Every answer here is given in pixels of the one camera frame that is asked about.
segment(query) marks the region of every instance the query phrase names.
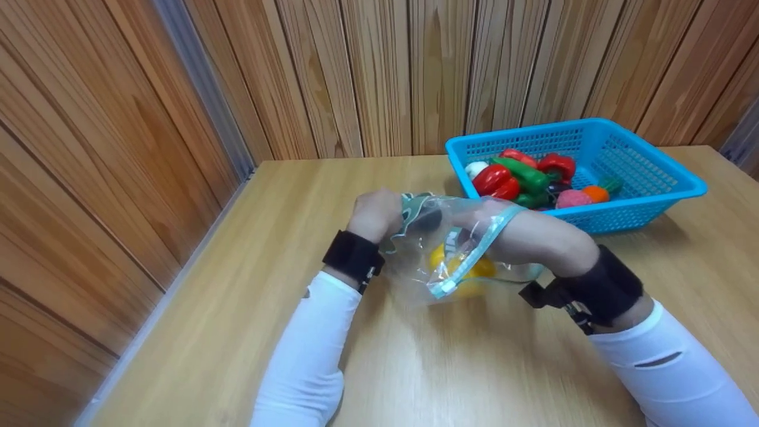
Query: ziplock seal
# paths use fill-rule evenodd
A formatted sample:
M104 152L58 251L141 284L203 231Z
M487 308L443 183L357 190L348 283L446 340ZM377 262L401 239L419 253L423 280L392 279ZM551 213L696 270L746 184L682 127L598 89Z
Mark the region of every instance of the ziplock seal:
M433 294L435 299L445 298L446 296L456 291L459 282L461 282L466 273L469 273L469 270L471 270L471 268L480 260L480 258L482 258L483 255L485 255L485 251L487 251L490 245L496 241L498 235L501 234L509 222L524 209L526 208L519 206L518 204L513 204L512 206L504 209L503 212L501 212L495 219L493 219L493 222L490 224L490 226L487 227L484 236L480 240L480 244L477 245L477 247L469 254L469 256L466 257L461 265L456 268L453 274L451 274L450 277L444 279L442 282L436 283L435 286L432 286L430 288L430 292Z

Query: black wrist strap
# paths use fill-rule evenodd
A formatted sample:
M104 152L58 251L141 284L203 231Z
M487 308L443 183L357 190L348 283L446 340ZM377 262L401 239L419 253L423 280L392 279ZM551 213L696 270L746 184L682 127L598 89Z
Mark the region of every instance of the black wrist strap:
M643 283L606 246L599 245L598 248L598 262L586 274L557 277L545 289L533 281L519 295L534 308L549 305L569 312L567 306L574 308L573 304L578 303L580 313L585 313L585 316L578 314L578 319L586 318L592 324L611 326L615 318L643 296ZM581 326L578 319L575 323Z
M322 262L359 282L358 292L363 295L369 279L380 274L385 258L380 255L380 247L376 243L340 230Z

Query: hole in sleeve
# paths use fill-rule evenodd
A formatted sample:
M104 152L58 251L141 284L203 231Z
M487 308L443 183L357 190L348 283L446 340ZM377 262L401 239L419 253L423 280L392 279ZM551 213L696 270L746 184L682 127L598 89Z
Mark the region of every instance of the hole in sleeve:
M671 362L672 360L677 359L680 357L680 355L682 355L682 352L678 351L677 353L670 354L669 356L654 360L652 362L639 363L635 365L635 368L653 368L654 366L661 366L667 362Z

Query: wooden wall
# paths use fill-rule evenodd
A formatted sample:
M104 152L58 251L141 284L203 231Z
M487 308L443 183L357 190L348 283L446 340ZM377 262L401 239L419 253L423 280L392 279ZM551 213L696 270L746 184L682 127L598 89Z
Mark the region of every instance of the wooden wall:
M66 425L239 185L150 0L0 2L0 425Z
M755 0L185 1L258 162L588 116L718 147L759 94Z

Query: white toy vegetable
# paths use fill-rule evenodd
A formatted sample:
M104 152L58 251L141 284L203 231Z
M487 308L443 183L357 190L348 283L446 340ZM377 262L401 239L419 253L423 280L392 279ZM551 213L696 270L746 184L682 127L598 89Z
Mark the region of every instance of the white toy vegetable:
M469 179L474 179L474 177L485 168L487 168L487 162L473 162L469 163L467 167L464 168L464 171L467 173Z

